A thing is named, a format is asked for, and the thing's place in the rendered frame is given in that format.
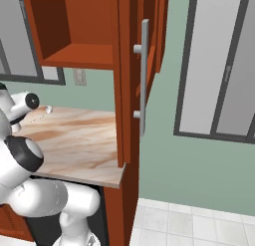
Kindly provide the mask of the red-brown tall cabinet panel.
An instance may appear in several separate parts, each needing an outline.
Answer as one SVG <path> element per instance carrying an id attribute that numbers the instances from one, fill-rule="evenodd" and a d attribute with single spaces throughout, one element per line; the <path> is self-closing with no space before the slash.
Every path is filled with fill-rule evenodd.
<path id="1" fill-rule="evenodd" d="M 137 7 L 137 0 L 111 0 L 118 165 L 124 171 L 117 188 L 104 188 L 110 246 L 129 246 L 138 197 Z"/>

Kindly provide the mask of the red-brown base cabinet door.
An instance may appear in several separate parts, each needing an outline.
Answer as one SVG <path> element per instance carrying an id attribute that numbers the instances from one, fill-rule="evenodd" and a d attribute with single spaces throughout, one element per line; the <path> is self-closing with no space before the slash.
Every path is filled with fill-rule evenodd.
<path id="1" fill-rule="evenodd" d="M 16 214 L 7 204 L 0 205 L 0 235 L 34 241 L 25 218 Z"/>

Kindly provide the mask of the dark-framed window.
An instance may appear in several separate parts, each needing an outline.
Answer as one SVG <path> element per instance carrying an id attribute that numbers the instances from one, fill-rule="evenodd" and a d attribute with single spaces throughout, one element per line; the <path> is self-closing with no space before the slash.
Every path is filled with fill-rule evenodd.
<path id="1" fill-rule="evenodd" d="M 24 0 L 0 0 L 0 81 L 66 84 L 62 68 L 39 64 Z"/>
<path id="2" fill-rule="evenodd" d="M 189 0 L 174 133 L 255 144 L 255 0 Z"/>

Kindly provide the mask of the grey wall outlet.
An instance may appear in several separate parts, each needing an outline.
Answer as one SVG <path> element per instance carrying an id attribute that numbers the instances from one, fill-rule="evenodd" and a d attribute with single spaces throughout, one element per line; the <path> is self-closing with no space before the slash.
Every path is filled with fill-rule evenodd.
<path id="1" fill-rule="evenodd" d="M 84 69 L 74 69 L 73 73 L 76 86 L 85 86 L 87 84 L 86 71 Z"/>

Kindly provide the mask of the red-brown open wall cabinet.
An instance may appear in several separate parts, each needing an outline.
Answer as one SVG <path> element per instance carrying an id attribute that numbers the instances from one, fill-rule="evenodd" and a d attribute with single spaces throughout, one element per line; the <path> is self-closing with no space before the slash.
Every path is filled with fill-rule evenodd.
<path id="1" fill-rule="evenodd" d="M 42 66 L 110 70 L 111 0 L 24 0 Z"/>

